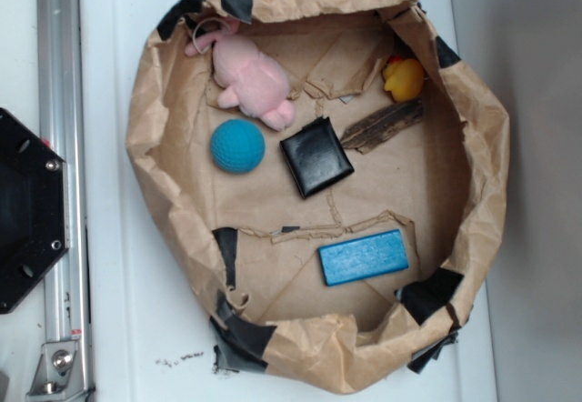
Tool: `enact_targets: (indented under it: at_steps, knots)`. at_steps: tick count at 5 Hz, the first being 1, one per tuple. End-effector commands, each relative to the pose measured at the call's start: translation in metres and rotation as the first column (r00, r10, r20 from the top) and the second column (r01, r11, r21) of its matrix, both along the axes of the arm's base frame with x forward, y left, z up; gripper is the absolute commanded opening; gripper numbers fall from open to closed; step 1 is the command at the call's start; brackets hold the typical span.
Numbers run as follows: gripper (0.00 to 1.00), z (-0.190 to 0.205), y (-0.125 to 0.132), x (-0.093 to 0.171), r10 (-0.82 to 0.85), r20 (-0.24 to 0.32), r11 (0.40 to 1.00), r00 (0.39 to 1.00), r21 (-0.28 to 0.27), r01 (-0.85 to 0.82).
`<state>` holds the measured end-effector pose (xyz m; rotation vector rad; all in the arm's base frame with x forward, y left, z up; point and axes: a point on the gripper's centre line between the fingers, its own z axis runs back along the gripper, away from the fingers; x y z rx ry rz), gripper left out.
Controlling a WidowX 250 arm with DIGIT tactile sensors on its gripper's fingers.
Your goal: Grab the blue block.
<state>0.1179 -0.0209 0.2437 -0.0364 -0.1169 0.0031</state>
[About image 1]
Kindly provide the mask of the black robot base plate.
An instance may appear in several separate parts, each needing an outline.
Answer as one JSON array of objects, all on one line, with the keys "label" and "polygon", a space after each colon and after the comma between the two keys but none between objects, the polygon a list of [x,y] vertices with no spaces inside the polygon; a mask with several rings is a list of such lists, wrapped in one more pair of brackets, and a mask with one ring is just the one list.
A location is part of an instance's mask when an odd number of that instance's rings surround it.
[{"label": "black robot base plate", "polygon": [[1,110],[1,313],[13,312],[67,250],[65,162]]}]

